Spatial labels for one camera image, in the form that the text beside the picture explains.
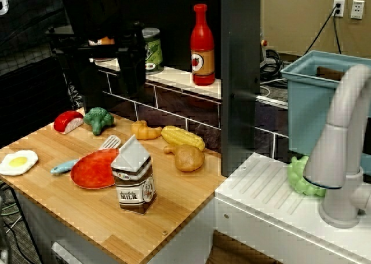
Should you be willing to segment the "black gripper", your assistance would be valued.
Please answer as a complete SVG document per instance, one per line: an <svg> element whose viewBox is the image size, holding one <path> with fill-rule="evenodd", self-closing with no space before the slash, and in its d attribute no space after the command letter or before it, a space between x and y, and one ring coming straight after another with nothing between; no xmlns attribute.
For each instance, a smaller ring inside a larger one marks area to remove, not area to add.
<svg viewBox="0 0 371 264"><path fill-rule="evenodd" d="M135 92L132 94L132 98L144 97L144 86L146 82L146 51L144 46L133 45L129 47L119 47L116 54L120 68L117 94L125 98L130 96L128 80L125 74L135 72Z"/></svg>

